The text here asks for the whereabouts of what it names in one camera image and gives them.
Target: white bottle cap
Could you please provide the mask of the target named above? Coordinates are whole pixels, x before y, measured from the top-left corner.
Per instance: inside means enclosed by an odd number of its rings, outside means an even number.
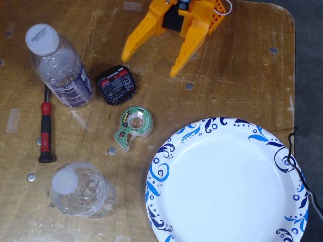
[[[55,192],[67,195],[75,191],[77,187],[78,178],[72,170],[61,169],[57,171],[52,178],[52,188]]]
[[[36,24],[26,33],[26,44],[31,52],[39,56],[54,53],[60,43],[55,29],[48,24]]]

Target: empty plastic bottle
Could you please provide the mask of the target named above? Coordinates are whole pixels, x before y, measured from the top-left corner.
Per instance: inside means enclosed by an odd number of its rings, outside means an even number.
[[[75,162],[57,170],[51,195],[64,214],[101,218],[113,210],[116,190],[93,165]]]
[[[26,34],[30,60],[40,78],[67,107],[86,105],[93,92],[89,76],[72,44],[48,24]]]

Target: wooden table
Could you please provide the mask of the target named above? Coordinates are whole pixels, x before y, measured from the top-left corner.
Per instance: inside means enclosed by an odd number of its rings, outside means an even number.
[[[143,0],[138,11],[131,11],[113,0],[1,1],[1,241],[157,241],[144,200],[148,167],[159,146],[191,122],[211,116],[245,119],[287,144],[294,123],[294,20],[276,5],[233,1],[232,13],[175,78],[169,72],[183,39],[167,31],[147,41],[127,63],[138,85],[132,100],[108,106],[96,91],[89,106],[71,110],[53,98],[57,162],[38,163],[44,84],[29,63],[28,28],[44,22],[65,35],[94,80],[121,63],[126,38],[149,3]],[[6,30],[11,37],[5,37]],[[278,53],[271,54],[271,47]],[[185,89],[187,82],[194,84],[192,90]],[[118,149],[108,155],[121,114],[135,105],[152,113],[152,134],[136,138],[128,153]],[[53,207],[51,178],[72,161],[94,164],[116,186],[113,215],[91,220]],[[29,173],[36,181],[26,180]]]

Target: green tape dispenser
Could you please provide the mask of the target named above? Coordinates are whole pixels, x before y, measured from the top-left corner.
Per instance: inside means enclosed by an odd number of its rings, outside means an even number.
[[[153,127],[150,112],[143,107],[130,107],[121,117],[120,129],[114,134],[117,144],[126,152],[129,151],[129,143],[137,136],[147,138]]]

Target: red screwdriver handle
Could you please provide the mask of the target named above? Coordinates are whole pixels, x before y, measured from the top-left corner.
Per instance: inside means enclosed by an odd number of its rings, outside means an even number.
[[[41,154],[39,157],[40,163],[52,163],[51,154],[51,104],[44,102],[41,105]]]

